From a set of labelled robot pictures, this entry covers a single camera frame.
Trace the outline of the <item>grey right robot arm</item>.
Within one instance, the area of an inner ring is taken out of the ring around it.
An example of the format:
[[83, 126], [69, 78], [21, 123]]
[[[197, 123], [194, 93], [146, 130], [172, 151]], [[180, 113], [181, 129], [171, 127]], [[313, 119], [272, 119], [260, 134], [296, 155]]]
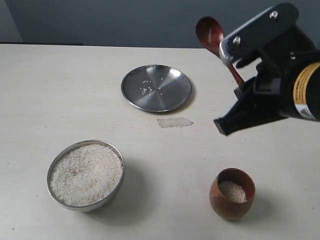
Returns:
[[297, 26], [298, 9], [289, 2], [267, 8], [219, 44], [224, 64], [243, 68], [256, 59], [256, 76], [234, 92], [237, 102], [214, 120], [219, 132], [234, 132], [296, 118], [320, 119], [320, 51]]

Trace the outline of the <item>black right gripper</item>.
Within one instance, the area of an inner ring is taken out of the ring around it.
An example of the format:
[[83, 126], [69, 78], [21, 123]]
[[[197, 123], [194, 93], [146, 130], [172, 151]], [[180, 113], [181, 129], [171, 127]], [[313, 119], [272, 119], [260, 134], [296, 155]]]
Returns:
[[298, 9], [273, 5], [229, 33], [219, 44], [224, 64], [242, 68], [261, 58], [257, 75], [234, 90], [237, 102], [213, 122], [219, 133], [281, 121], [319, 120], [320, 52], [295, 25]]

